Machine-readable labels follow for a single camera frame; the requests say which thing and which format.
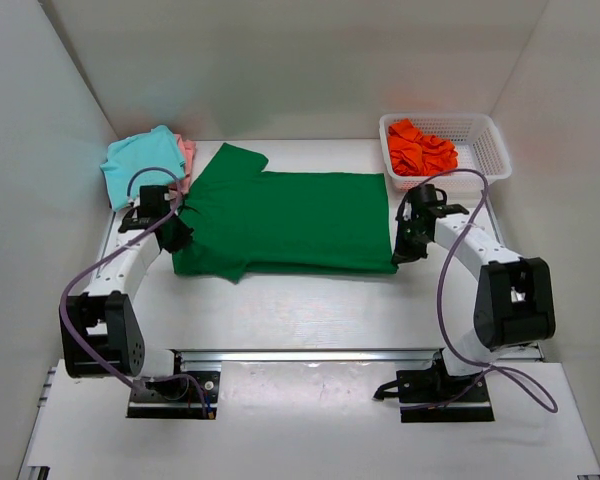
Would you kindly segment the green t shirt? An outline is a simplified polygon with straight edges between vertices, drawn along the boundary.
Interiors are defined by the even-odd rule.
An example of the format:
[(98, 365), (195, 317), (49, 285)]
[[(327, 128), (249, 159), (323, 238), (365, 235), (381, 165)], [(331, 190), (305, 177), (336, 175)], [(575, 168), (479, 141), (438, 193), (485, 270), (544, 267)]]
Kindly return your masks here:
[(239, 282), (247, 273), (393, 275), (381, 173), (276, 172), (261, 153), (223, 144), (179, 211), (192, 242), (179, 276)]

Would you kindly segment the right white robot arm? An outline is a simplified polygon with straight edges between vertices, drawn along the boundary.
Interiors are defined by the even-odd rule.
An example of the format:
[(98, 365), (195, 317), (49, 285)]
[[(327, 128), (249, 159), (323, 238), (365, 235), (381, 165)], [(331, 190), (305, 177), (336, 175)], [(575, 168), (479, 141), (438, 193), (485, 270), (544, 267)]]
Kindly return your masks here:
[(427, 257), (434, 243), (447, 250), (437, 287), (436, 311), (442, 314), (444, 278), (457, 260), (477, 281), (472, 328), (452, 339), (438, 320), (445, 342), (443, 366), (428, 376), (429, 391), (451, 400), (503, 352), (550, 339), (556, 331), (551, 275), (541, 258), (524, 258), (489, 236), (474, 222), (474, 212), (440, 200), (405, 200), (399, 206), (392, 261), (399, 265)]

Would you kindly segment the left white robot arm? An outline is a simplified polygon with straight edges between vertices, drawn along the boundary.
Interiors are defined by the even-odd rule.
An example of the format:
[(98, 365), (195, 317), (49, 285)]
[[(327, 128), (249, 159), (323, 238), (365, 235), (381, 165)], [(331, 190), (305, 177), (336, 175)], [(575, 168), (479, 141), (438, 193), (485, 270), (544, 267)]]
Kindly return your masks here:
[(122, 217), (115, 256), (95, 267), (81, 293), (61, 301), (62, 345), (73, 378), (116, 376), (126, 383), (148, 379), (165, 397), (177, 398), (188, 389), (189, 373), (176, 364), (173, 351), (146, 344), (133, 300), (151, 264), (163, 252), (190, 246), (193, 229), (178, 216), (152, 231), (155, 222), (135, 209)]

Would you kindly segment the orange t shirt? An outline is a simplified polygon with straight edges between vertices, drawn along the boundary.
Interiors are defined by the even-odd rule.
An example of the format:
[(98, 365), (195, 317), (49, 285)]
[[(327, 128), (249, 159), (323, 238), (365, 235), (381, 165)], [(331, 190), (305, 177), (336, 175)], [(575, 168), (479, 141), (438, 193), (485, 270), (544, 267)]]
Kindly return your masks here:
[(423, 134), (408, 119), (388, 127), (387, 145), (392, 171), (399, 176), (430, 177), (458, 167), (450, 140)]

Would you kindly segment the white plastic basket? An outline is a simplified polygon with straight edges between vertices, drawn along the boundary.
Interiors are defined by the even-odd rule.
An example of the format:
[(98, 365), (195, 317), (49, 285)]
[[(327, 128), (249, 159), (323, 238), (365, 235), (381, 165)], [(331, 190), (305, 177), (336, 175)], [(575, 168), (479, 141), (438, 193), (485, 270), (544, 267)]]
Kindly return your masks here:
[(389, 128), (404, 119), (426, 135), (433, 134), (451, 141), (458, 153), (459, 168), (481, 172), (490, 184), (511, 175), (509, 154), (489, 116), (475, 113), (392, 113), (380, 118), (379, 135), (388, 176), (396, 190), (405, 192), (424, 180), (422, 176), (399, 175), (391, 165)]

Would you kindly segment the folded cyan t shirt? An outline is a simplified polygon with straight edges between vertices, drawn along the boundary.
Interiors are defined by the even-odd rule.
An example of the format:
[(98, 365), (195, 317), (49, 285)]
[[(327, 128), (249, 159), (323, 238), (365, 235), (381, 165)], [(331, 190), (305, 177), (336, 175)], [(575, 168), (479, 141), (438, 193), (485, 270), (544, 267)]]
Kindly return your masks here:
[(131, 192), (128, 193), (131, 177), (148, 167), (163, 168), (177, 180), (185, 179), (185, 157), (178, 146), (176, 135), (164, 125), (109, 145), (106, 161), (100, 168), (113, 211), (125, 208), (130, 199), (138, 196), (141, 186), (168, 185), (174, 181), (171, 175), (162, 171), (147, 171), (134, 180)]

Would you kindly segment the folded pink t shirt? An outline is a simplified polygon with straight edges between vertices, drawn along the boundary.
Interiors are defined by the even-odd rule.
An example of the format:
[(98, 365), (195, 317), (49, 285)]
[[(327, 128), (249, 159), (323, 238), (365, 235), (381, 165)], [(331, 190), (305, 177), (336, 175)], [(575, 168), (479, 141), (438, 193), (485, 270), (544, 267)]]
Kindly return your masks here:
[(167, 169), (178, 177), (178, 181), (172, 182), (169, 189), (176, 192), (180, 188), (187, 193), (192, 181), (196, 143), (184, 139), (180, 134), (171, 134), (171, 137), (173, 140), (168, 149)]

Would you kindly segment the aluminium rail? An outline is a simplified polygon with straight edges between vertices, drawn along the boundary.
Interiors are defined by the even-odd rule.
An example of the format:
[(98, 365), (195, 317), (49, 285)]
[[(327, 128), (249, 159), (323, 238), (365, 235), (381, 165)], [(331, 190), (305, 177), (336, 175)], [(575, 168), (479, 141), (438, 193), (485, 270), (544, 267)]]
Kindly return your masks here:
[(233, 349), (175, 350), (186, 362), (428, 362), (434, 349)]

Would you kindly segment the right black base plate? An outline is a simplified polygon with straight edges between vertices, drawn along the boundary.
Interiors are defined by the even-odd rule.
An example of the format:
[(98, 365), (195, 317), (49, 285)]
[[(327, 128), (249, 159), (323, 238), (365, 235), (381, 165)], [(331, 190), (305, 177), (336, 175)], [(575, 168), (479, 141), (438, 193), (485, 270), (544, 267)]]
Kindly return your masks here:
[(398, 370), (373, 399), (397, 399), (403, 424), (495, 421), (484, 375), (450, 376), (441, 360), (423, 370)]

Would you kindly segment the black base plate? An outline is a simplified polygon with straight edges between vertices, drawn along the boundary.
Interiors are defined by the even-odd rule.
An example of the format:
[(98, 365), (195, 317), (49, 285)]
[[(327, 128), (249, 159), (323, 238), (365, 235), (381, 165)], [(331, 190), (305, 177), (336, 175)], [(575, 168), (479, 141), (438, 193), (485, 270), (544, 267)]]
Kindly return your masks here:
[(130, 419), (215, 420), (218, 416), (221, 366), (194, 365), (185, 378), (168, 382), (136, 380), (129, 395)]
[(441, 360), (423, 370), (398, 370), (373, 399), (397, 399), (403, 424), (495, 421), (484, 375), (450, 376)]

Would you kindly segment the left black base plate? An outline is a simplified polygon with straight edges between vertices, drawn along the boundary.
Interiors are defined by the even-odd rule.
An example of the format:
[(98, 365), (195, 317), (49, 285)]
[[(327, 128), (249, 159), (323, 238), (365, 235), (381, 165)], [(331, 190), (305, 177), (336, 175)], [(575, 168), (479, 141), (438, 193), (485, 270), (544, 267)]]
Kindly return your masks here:
[(194, 365), (185, 378), (168, 382), (136, 380), (129, 395), (130, 419), (215, 420), (218, 416), (221, 366)]

